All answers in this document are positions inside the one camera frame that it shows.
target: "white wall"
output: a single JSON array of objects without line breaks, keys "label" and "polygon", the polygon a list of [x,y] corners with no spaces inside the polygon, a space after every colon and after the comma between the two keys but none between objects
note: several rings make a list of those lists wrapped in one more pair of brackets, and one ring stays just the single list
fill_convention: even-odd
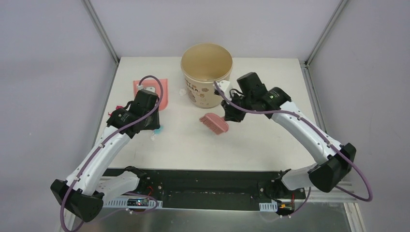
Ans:
[{"label": "white wall", "polygon": [[119,56],[181,56],[214,42],[234,57],[306,60],[339,0],[93,0]]},{"label": "white wall", "polygon": [[408,0],[352,0],[310,69],[329,133],[357,147],[373,187],[360,203],[369,232],[410,225],[409,12]]},{"label": "white wall", "polygon": [[1,1],[0,17],[0,231],[50,232],[50,185],[91,148],[114,63],[81,1]]}]

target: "table surface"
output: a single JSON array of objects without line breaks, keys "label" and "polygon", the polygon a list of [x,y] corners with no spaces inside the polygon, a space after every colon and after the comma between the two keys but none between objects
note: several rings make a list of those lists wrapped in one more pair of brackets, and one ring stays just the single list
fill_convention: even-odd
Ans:
[{"label": "table surface", "polygon": [[[114,78],[99,134],[108,113],[133,99],[132,82],[146,75],[168,79],[168,106],[160,111],[162,131],[151,139],[142,131],[118,153],[110,168],[135,166],[147,169],[278,171],[297,169],[314,163],[308,151],[280,125],[262,115],[247,114],[241,123],[228,122],[229,131],[215,135],[199,122],[205,113],[223,116],[217,106],[194,106],[185,89],[180,69],[181,57],[122,57]],[[234,58],[231,81],[256,72],[268,89],[280,87],[301,111],[314,121],[312,106],[297,59]]]}]

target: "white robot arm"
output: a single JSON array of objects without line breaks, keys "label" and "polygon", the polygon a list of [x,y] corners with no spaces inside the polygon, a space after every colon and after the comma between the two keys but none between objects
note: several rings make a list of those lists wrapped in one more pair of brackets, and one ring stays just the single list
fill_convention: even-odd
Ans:
[{"label": "white robot arm", "polygon": [[[265,115],[293,135],[308,150],[316,162],[308,167],[297,170],[289,169],[282,172],[280,177],[273,180],[270,189],[274,194],[272,199],[281,198],[292,190],[311,186],[315,186],[324,192],[330,192],[351,170],[351,166],[330,147],[330,144],[340,148],[340,152],[351,161],[353,161],[356,153],[354,146],[351,144],[342,145],[317,126],[314,126],[314,130],[307,125],[303,120],[312,122],[306,118],[282,89],[275,87],[268,91],[254,72],[240,77],[238,84],[242,92],[233,89],[229,81],[218,82],[218,87],[226,97],[230,96],[229,99],[232,103],[241,106],[245,111],[278,110],[278,113]],[[225,121],[240,122],[245,117],[246,112],[234,108],[226,101],[222,101],[221,105],[225,110]],[[294,115],[280,113],[281,111],[293,112]],[[329,144],[326,144],[317,132],[326,137]]]},{"label": "white robot arm", "polygon": [[111,114],[107,127],[84,161],[65,181],[56,179],[51,185],[60,204],[68,195],[64,207],[84,222],[89,222],[98,215],[104,202],[140,187],[140,179],[146,178],[146,174],[134,167],[127,167],[123,174],[113,179],[100,184],[99,181],[114,157],[135,134],[160,127],[158,109],[154,110],[157,100],[156,93],[142,89],[134,101]]}]

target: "beige cup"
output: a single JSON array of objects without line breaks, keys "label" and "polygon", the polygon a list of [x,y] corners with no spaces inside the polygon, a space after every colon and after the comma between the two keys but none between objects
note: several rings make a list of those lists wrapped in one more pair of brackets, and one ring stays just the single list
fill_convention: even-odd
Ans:
[{"label": "beige cup", "polygon": [[222,97],[214,94],[213,82],[229,80],[232,56],[223,47],[200,43],[190,47],[182,56],[181,69],[185,75],[190,100],[199,107],[219,105]]}]

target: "small white piece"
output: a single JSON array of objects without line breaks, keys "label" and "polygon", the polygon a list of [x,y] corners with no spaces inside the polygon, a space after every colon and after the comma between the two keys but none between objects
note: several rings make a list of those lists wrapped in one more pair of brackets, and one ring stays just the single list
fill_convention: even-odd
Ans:
[{"label": "small white piece", "polygon": [[187,94],[187,90],[184,88],[179,89],[179,95],[180,96],[184,96],[185,94]]}]

